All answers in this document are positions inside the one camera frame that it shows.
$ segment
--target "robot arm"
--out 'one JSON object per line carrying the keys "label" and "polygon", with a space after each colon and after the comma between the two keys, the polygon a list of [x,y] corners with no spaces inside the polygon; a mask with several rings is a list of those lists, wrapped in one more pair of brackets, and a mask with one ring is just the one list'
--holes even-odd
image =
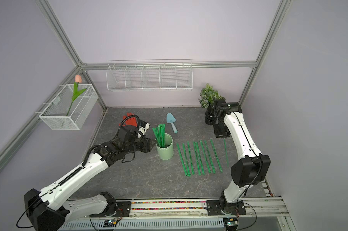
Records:
{"label": "robot arm", "polygon": [[230,214],[238,201],[249,188],[263,181],[270,165],[267,155],[262,155],[255,145],[237,102],[226,103],[224,99],[214,101],[214,116],[218,124],[214,125],[216,137],[232,135],[236,145],[238,162],[231,168],[232,181],[220,196],[221,210]]}
{"label": "robot arm", "polygon": [[[133,117],[137,119],[137,126],[124,125],[126,120]],[[137,115],[126,117],[115,137],[111,141],[91,147],[81,164],[41,191],[29,190],[24,195],[24,202],[34,229],[56,231],[64,223],[90,214],[113,215],[116,211],[116,200],[108,192],[82,200],[68,199],[92,177],[116,161],[122,160],[124,163],[126,154],[133,153],[134,159],[136,151],[150,152],[156,142],[145,137],[148,128],[149,124],[140,121]]]}

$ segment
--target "gray marble surface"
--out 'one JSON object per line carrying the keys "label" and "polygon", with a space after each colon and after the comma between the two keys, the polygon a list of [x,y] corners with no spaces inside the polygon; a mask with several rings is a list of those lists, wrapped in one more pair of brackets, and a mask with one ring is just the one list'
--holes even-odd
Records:
{"label": "gray marble surface", "polygon": [[[116,134],[118,124],[126,113],[134,113],[150,124],[146,136],[155,138],[152,127],[166,123],[166,114],[172,113],[176,118],[174,123],[178,133],[174,134],[170,124],[166,124],[166,133],[173,137],[174,155],[169,160],[158,157],[156,147],[149,153],[136,152],[132,162],[116,162],[105,171],[90,179],[75,192],[72,198],[95,196],[100,192],[110,192],[116,199],[132,198],[218,198],[222,190],[228,187],[231,178],[230,167],[237,161],[237,151],[231,137],[226,138],[229,167],[227,167],[224,139],[215,138],[213,126],[204,122],[204,108],[108,108],[94,144],[109,141]],[[213,153],[210,138],[223,169],[221,173]],[[205,175],[198,175],[194,155],[193,141],[206,140],[216,173],[209,173],[202,153],[202,163]],[[195,174],[184,175],[182,163],[176,148],[176,143],[189,141],[194,161]],[[133,154],[126,155],[130,160]],[[261,183],[250,188],[247,197],[265,197]]]}

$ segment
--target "tulip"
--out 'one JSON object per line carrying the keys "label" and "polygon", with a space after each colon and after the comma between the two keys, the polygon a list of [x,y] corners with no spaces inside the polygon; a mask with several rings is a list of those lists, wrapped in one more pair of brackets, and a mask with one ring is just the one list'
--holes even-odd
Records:
{"label": "tulip", "polygon": [[66,116],[69,115],[70,109],[71,109],[71,105],[73,104],[74,100],[80,96],[80,94],[82,94],[85,90],[87,90],[86,88],[78,91],[78,85],[82,83],[82,77],[80,75],[76,75],[75,79],[74,79],[74,91],[73,91],[73,96],[71,97],[71,104],[68,110],[68,113],[66,113]]}

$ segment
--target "white wire basket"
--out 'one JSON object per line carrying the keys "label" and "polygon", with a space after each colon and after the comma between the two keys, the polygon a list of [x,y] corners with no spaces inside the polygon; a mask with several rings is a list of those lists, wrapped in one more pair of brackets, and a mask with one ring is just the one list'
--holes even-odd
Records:
{"label": "white wire basket", "polygon": [[191,62],[123,65],[109,63],[107,88],[127,90],[192,90]]}
{"label": "white wire basket", "polygon": [[98,99],[91,84],[79,84],[78,90],[86,90],[74,100],[69,115],[66,116],[73,96],[73,89],[74,84],[65,85],[40,113],[39,118],[52,130],[80,130]]}

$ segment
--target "cable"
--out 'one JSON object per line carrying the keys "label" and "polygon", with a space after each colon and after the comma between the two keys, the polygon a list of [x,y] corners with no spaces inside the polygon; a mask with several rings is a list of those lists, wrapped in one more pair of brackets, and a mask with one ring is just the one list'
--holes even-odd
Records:
{"label": "cable", "polygon": [[93,227],[96,231],[98,231],[98,230],[95,228],[95,226],[93,225],[93,223],[92,223],[91,215],[89,215],[89,221],[91,222],[92,227]]}
{"label": "cable", "polygon": [[256,214],[256,211],[255,211],[255,209],[250,205],[250,204],[248,204],[248,203],[244,203],[244,204],[247,204],[247,205],[249,205],[251,208],[252,208],[252,210],[255,212],[255,221],[250,225],[250,226],[247,226],[247,227],[245,227],[245,228],[241,228],[241,229],[236,229],[236,230],[242,230],[242,229],[247,229],[247,228],[250,228],[251,226],[253,226],[255,223],[256,223],[256,221],[257,221],[257,214]]}
{"label": "cable", "polygon": [[255,178],[251,181],[251,183],[248,185],[247,189],[245,190],[245,194],[244,194],[243,198],[246,198],[247,190],[250,188],[251,184],[255,181],[255,179],[259,176],[259,173],[260,173],[262,167],[263,167],[263,161],[260,159],[260,168],[257,171]]}
{"label": "cable", "polygon": [[96,147],[98,147],[99,145],[94,145],[92,147],[89,148],[89,150],[87,151],[87,155],[85,155],[84,160],[82,162],[82,166],[84,167],[85,164],[87,163],[88,159],[89,159],[89,155],[92,153],[93,149],[95,149]]}
{"label": "cable", "polygon": [[124,211],[123,211],[121,208],[119,208],[118,210],[121,210],[121,211],[122,211],[122,216],[121,216],[121,218],[118,220],[118,221],[120,221],[121,219],[123,219]]}
{"label": "cable", "polygon": [[45,194],[43,194],[42,196],[40,196],[37,200],[33,201],[33,203],[31,203],[28,208],[23,212],[23,214],[20,216],[20,218],[18,219],[18,221],[16,222],[16,227],[18,228],[32,228],[33,226],[28,226],[28,227],[20,227],[18,224],[19,224],[19,221],[20,219],[24,216],[24,214],[29,210],[30,207],[32,207],[33,205],[35,205],[40,199],[41,197],[43,197],[44,195],[46,195],[47,192]]}
{"label": "cable", "polygon": [[139,117],[137,115],[130,115],[130,116],[127,116],[125,119],[123,119],[123,121],[120,123],[119,125],[119,128],[120,126],[123,126],[123,124],[130,118],[133,118],[135,117],[137,119],[137,127],[139,128]]}

